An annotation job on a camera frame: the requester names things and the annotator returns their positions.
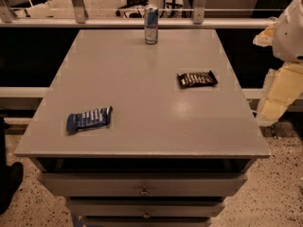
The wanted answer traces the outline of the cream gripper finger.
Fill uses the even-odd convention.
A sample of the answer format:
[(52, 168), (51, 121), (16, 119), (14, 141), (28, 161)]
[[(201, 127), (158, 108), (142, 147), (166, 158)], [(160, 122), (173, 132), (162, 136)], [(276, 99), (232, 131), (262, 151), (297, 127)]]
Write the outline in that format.
[(261, 47), (271, 46), (273, 44), (276, 22), (268, 25), (260, 34), (256, 35), (253, 44)]
[(277, 122), (302, 93), (302, 63), (284, 62), (278, 70), (270, 69), (258, 102), (257, 121)]

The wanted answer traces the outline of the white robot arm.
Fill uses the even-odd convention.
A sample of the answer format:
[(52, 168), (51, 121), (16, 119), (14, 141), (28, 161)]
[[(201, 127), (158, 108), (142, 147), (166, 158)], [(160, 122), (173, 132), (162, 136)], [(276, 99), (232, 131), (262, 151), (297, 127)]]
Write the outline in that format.
[(273, 55), (283, 61), (279, 69), (268, 71), (258, 102), (256, 120), (268, 127), (303, 94), (303, 0), (293, 0), (253, 44), (271, 46)]

